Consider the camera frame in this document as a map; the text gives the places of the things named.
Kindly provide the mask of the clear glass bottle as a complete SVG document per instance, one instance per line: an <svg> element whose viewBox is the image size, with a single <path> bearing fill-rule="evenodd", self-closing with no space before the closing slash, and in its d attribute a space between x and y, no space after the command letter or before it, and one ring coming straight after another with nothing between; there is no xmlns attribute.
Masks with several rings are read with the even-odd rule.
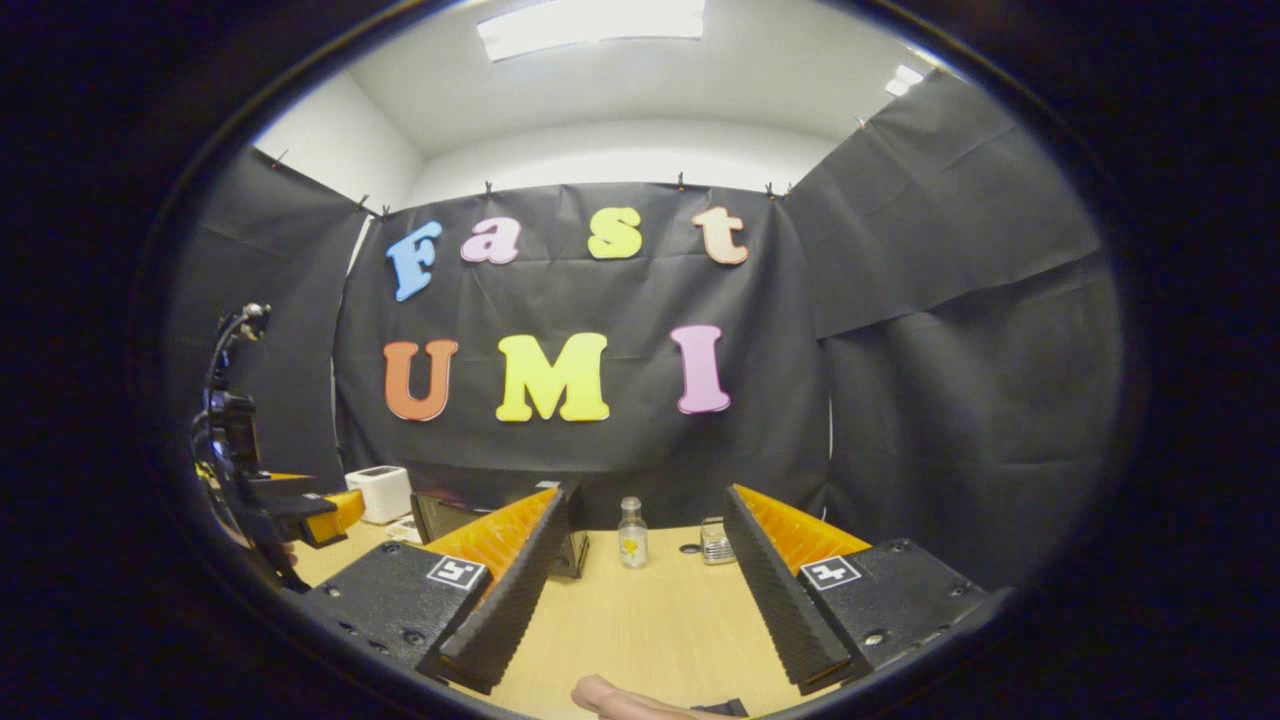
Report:
<svg viewBox="0 0 1280 720"><path fill-rule="evenodd" d="M617 529L620 561L631 569L645 568L649 560L648 525L643 519L643 502L636 496L623 497L620 503L621 521Z"/></svg>

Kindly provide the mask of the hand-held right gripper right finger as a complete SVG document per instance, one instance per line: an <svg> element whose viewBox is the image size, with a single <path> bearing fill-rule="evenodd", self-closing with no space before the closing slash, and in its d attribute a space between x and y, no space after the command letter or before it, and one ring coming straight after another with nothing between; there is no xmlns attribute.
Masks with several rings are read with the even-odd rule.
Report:
<svg viewBox="0 0 1280 720"><path fill-rule="evenodd" d="M989 603L911 539L872 544L741 484L726 497L727 541L801 694L919 655Z"/></svg>

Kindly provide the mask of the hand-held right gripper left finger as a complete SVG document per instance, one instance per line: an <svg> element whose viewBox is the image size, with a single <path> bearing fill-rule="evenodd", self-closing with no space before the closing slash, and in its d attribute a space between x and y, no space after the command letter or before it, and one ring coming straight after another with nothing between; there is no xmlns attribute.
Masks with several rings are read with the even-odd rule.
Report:
<svg viewBox="0 0 1280 720"><path fill-rule="evenodd" d="M422 548L388 541L305 596L367 652L489 694L520 647L571 534L573 492L547 488Z"/></svg>

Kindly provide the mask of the white toaster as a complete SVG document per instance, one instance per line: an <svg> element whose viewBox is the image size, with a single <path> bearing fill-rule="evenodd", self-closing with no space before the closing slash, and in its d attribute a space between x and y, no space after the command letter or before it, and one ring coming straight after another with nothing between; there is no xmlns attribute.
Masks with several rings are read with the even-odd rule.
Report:
<svg viewBox="0 0 1280 720"><path fill-rule="evenodd" d="M364 497L362 520L387 525L412 512L412 486L404 468L380 465L346 473L347 489Z"/></svg>

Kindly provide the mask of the black electric oven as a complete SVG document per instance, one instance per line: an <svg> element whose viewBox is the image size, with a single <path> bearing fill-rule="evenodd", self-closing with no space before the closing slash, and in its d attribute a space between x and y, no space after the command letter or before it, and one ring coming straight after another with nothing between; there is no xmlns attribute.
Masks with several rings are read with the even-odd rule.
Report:
<svg viewBox="0 0 1280 720"><path fill-rule="evenodd" d="M543 519L553 480L532 486L465 491L419 489L411 495L413 523L434 553L480 562L498 582L511 569Z"/></svg>

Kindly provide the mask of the black backdrop cloth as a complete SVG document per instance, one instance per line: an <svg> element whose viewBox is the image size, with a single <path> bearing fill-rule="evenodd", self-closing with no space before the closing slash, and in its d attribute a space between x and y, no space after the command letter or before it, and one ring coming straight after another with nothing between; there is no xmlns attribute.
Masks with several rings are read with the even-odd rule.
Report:
<svg viewBox="0 0 1280 720"><path fill-rule="evenodd" d="M248 151L180 251L164 411L186 447L219 319L271 309L233 389L268 469L580 488L611 529L740 483L1020 585L1110 483L1126 334L1105 247L1036 137L936 72L785 199L561 184L369 220Z"/></svg>

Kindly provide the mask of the large ceiling light panel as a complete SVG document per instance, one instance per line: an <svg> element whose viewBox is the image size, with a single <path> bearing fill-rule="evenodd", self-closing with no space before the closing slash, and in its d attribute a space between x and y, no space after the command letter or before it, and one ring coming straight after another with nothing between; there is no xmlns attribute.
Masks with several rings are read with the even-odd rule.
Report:
<svg viewBox="0 0 1280 720"><path fill-rule="evenodd" d="M699 40L707 0L547 0L476 23L490 61L631 38Z"/></svg>

